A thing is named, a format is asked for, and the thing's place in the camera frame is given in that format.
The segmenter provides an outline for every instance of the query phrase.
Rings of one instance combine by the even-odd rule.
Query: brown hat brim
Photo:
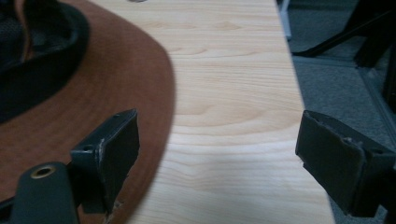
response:
[[[148,189],[166,147],[175,106],[172,65],[165,50],[128,21],[90,2],[65,2],[89,21],[87,53],[64,88],[0,126],[0,200],[15,194],[25,170],[47,161],[69,162],[70,150],[107,117],[136,108],[140,153],[112,220],[122,223]]]

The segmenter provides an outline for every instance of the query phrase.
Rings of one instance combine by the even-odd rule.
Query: metal grommet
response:
[[[45,165],[37,168],[34,170],[31,174],[30,177],[33,179],[40,179],[47,177],[49,175],[52,175],[55,172],[56,168],[53,165]]]

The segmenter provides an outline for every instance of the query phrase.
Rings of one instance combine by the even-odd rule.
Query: wood grain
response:
[[[176,73],[168,148],[130,223],[333,223],[294,154],[303,106],[274,1],[93,2],[157,39]]]

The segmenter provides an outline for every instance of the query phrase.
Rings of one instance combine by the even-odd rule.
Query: wooden table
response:
[[[333,223],[294,154],[302,99],[273,0],[94,0],[168,51],[177,111],[130,223]]]

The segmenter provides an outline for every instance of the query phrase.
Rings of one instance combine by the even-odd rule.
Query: gray carpet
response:
[[[357,2],[291,0],[290,50],[312,48],[341,32]],[[316,59],[293,57],[304,106],[340,119],[376,142],[394,149],[395,116],[385,102],[378,102],[382,100],[380,92],[385,80],[387,54],[375,70],[356,68],[352,59],[363,40],[363,37],[354,37]],[[375,218],[350,217],[345,216],[333,201],[331,205],[337,224],[383,223],[386,214],[386,210],[380,208]]]

